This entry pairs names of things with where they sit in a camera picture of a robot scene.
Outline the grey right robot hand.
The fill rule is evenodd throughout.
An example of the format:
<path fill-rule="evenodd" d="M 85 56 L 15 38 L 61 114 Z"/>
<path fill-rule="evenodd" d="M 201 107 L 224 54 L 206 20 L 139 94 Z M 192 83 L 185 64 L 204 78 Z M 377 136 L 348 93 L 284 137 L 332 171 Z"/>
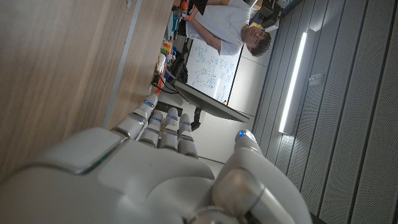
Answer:
<path fill-rule="evenodd" d="M 1 183 L 2 223 L 311 223 L 295 185 L 241 130 L 218 175 L 198 160 L 189 118 L 157 96 L 111 130 L 91 128 Z"/>

